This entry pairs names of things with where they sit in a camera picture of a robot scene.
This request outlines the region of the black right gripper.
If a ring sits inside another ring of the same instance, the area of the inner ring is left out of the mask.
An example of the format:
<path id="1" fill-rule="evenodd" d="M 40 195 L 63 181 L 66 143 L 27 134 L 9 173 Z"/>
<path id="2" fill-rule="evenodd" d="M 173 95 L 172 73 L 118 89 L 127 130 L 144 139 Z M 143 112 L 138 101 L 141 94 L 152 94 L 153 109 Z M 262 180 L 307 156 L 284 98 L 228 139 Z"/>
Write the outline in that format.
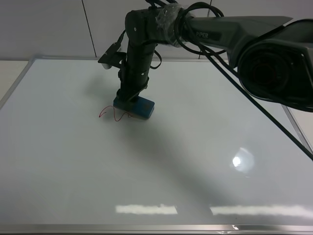
<path id="1" fill-rule="evenodd" d="M 155 48 L 156 44 L 136 46 L 128 43 L 125 70 L 122 72 L 120 89 L 116 93 L 120 102 L 134 102 L 146 89 Z"/>

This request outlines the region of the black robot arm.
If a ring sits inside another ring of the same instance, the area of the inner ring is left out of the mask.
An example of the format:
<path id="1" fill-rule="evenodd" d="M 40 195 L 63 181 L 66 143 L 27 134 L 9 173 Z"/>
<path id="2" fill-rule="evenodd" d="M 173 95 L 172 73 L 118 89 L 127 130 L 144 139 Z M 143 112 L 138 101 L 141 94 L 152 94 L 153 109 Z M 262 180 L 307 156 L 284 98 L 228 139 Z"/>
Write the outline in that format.
<path id="1" fill-rule="evenodd" d="M 187 9 L 172 3 L 130 11 L 125 18 L 129 39 L 125 69 L 117 97 L 129 102 L 147 87 L 149 67 L 158 44 L 198 46 L 197 54 L 226 53 L 227 69 L 251 96 L 311 112 L 313 110 L 313 22 L 284 16 L 193 17 L 205 8 L 197 2 Z"/>

